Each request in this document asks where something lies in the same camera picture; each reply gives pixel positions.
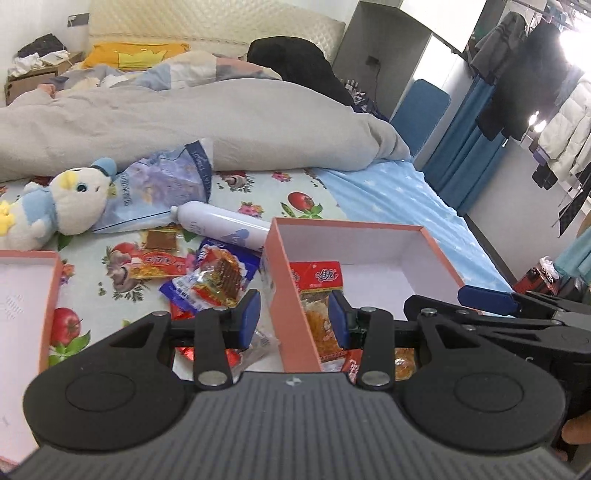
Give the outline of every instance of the snack bag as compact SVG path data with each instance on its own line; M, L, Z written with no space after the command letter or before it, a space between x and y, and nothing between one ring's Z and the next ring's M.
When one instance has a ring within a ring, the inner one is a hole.
M162 250L140 250L131 257L130 278L170 278L187 274L184 257Z
M396 348L395 374L396 381L408 380L417 371L417 365L414 358L414 348ZM349 374L351 383L357 380L359 365L363 350L349 350L343 365L342 372Z
M291 275L300 293L310 331L322 363L342 358L329 320L328 298L332 290L343 288L343 275L338 262L291 262Z
M207 203L212 190L213 143L200 140L132 163L113 182L94 233L130 232L174 223L173 206Z
M179 309L174 303L170 303L170 313L173 320L186 320L193 318L193 313L185 312ZM226 357L228 364L232 370L232 377L234 381L238 380L238 377L252 364L258 362L260 359L269 355L274 348L278 346L279 342L273 335L263 333L260 330L256 330L252 336L252 341L248 349L244 351L227 349ZM177 350L188 360L193 361L193 347L178 347Z
M255 276L261 257L246 248L206 238L201 243L194 271L160 288L185 312L225 305L235 307Z

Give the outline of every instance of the open pink box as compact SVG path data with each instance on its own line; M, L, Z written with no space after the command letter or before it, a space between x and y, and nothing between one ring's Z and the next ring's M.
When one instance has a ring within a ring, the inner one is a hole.
M290 262L311 261L340 262L343 292L353 307L377 307L400 320L411 295L457 304L464 286L425 227L275 218L261 274L286 372L322 371L290 269Z
M0 460L13 465L37 448L22 396L47 368L60 277L55 252L0 250Z

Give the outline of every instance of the clothes pile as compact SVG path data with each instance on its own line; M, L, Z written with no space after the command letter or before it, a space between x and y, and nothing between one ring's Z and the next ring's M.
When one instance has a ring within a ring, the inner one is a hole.
M70 57L66 46L53 34L39 37L21 48L8 68L8 75L21 77L42 68L46 63L56 64Z

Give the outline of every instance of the candy wrapper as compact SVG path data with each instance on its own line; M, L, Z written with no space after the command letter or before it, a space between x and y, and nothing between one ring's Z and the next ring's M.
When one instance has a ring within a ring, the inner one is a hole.
M178 308L174 303L170 304L170 314L173 320L186 320L193 318L193 314L185 312ZM250 347L244 351L227 349L226 357L228 364L232 370L232 377L234 381L238 380L240 374L244 372L248 367L258 362L263 357L269 355L277 346L279 341L273 335L263 333L260 330L256 330L252 336ZM186 359L193 361L193 347L179 347L177 348Z
M194 270L160 288L185 312L225 305L235 307L261 262L254 252L206 238L201 243Z
M322 363L343 358L329 320L328 298L332 290L343 288L338 262L291 262L291 275L300 293L310 331Z
M187 274L184 257L162 250L140 250L131 257L131 278L170 278Z
M417 364L414 357L414 348L397 348L396 350L396 381L408 380L417 371ZM342 372L349 374L351 383L357 380L357 373L359 372L359 364L361 363L361 356L363 350L349 350L343 365Z

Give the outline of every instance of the light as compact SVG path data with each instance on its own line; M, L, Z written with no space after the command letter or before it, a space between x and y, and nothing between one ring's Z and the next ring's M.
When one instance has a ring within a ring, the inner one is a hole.
M564 30L560 34L560 44L564 50L564 56L570 64L576 65L586 73L591 72L591 55L589 55L588 48L591 45L590 30L587 28L580 28L578 32Z
M537 124L534 127L534 132L536 133L542 133L544 131L544 128L546 128L546 125L548 125L548 122L546 120L544 120L543 122L540 122L539 124Z

